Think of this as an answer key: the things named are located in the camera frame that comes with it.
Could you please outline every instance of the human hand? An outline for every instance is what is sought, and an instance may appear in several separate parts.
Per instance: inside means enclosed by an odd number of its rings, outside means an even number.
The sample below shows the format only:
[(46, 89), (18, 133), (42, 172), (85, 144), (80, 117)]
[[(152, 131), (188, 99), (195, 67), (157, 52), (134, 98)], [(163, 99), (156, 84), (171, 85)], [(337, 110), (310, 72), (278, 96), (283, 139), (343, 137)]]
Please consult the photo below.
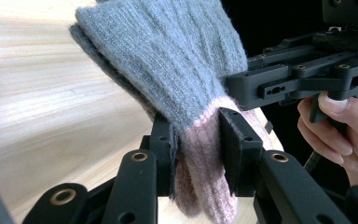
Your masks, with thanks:
[(312, 97), (298, 105), (301, 116), (298, 129), (315, 151), (345, 169), (352, 186), (358, 185), (358, 98), (335, 101), (323, 92), (318, 100), (327, 116), (348, 124), (346, 134), (340, 133), (327, 120), (310, 123)]

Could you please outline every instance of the gray knit glove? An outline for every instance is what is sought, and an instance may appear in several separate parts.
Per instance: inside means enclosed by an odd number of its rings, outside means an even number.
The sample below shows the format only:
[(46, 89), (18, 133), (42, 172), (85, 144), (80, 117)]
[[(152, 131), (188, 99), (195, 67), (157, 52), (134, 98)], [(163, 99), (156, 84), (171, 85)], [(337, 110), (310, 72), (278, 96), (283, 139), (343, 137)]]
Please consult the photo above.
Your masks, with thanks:
[(124, 77), (112, 64), (94, 47), (89, 38), (83, 33), (78, 24), (69, 28), (72, 38), (89, 55), (89, 57), (100, 66), (100, 68), (111, 77), (119, 87), (128, 92), (144, 109), (147, 116), (153, 120), (157, 110), (152, 104)]
[[(76, 38), (88, 55), (110, 76), (117, 68), (122, 76), (114, 77), (130, 91), (140, 90), (135, 96), (150, 101), (180, 131), (179, 159), (186, 163), (178, 166), (179, 207), (188, 215), (197, 213), (200, 201), (213, 221), (230, 222), (236, 200), (218, 155), (217, 108), (238, 108), (215, 77), (246, 70), (246, 57), (220, 3), (113, 1), (79, 9), (76, 17), (91, 40)], [(247, 119), (262, 127), (254, 113), (247, 112)]]

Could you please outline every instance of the wooden table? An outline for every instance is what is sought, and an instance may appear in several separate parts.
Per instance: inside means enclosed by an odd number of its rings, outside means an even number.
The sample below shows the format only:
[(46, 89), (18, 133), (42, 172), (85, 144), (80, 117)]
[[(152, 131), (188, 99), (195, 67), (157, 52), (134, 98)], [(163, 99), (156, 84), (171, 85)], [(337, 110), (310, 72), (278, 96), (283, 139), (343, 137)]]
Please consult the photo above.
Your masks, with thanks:
[[(69, 36), (75, 9), (93, 4), (0, 0), (0, 195), (16, 223), (55, 185), (112, 178), (150, 134), (143, 109)], [(240, 199), (236, 223), (256, 223), (252, 202)], [(158, 207), (159, 223), (209, 223), (168, 199)]]

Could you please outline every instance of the human thumb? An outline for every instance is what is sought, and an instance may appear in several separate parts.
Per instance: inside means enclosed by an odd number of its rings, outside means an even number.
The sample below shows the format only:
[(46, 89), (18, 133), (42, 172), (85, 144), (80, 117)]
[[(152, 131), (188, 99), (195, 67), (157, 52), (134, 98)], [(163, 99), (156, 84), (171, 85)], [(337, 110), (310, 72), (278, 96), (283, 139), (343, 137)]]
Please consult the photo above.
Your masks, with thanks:
[(336, 101), (327, 96), (327, 92), (319, 94), (319, 107), (330, 118), (348, 124), (358, 132), (358, 98)]

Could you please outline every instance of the wood grain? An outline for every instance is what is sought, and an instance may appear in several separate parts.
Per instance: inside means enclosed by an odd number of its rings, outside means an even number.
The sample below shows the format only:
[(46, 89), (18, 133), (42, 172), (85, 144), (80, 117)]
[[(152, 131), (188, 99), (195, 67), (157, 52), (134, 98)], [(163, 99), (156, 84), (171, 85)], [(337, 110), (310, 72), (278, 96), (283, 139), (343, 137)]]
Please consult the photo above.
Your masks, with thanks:
[[(69, 36), (75, 9), (93, 4), (0, 0), (0, 195), (16, 223), (57, 184), (93, 189), (112, 178), (150, 134), (142, 108)], [(255, 223), (252, 199), (240, 202), (236, 223)], [(166, 198), (158, 215), (159, 223), (209, 223)]]

